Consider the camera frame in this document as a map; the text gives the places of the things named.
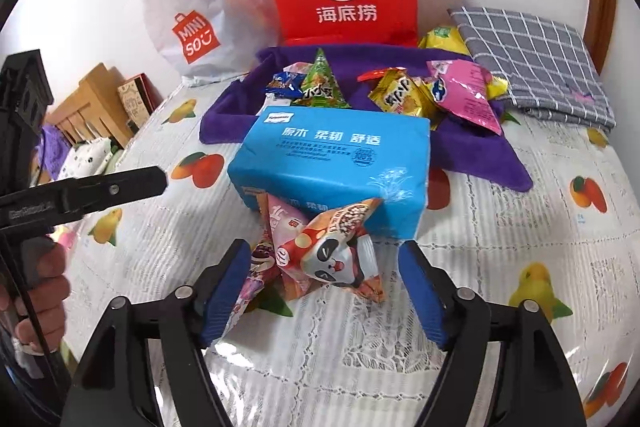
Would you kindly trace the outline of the person's left hand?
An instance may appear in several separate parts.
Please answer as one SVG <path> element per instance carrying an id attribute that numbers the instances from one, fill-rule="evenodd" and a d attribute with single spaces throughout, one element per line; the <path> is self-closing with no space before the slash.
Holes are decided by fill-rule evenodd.
<path id="1" fill-rule="evenodd" d="M 28 292 L 37 313 L 43 338 L 47 341 L 50 351 L 58 350 L 66 329 L 63 301 L 70 295 L 70 282 L 64 275 L 65 268 L 66 250 L 62 245 L 53 243 L 50 251 L 39 259 L 37 265 L 39 285 Z M 18 297 L 12 301 L 6 288 L 1 285 L 1 315 L 9 309 L 10 305 L 15 306 L 18 314 L 26 315 L 23 300 Z M 12 333 L 23 346 L 29 346 L 29 349 L 34 352 L 43 353 L 35 327 L 28 317 L 13 327 Z"/>

